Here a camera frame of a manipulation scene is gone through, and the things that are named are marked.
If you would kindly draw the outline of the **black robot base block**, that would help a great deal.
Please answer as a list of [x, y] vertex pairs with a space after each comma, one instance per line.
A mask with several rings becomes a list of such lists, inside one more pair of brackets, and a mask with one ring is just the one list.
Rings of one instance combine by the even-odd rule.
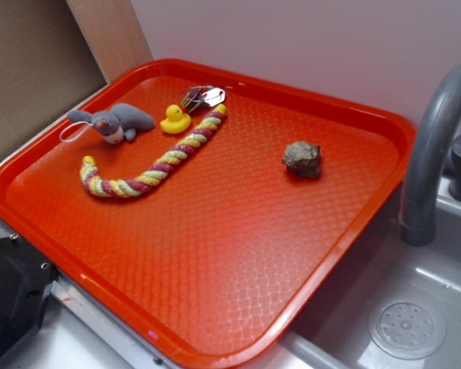
[[41, 330], [54, 272], [24, 238], [0, 239], [0, 364]]

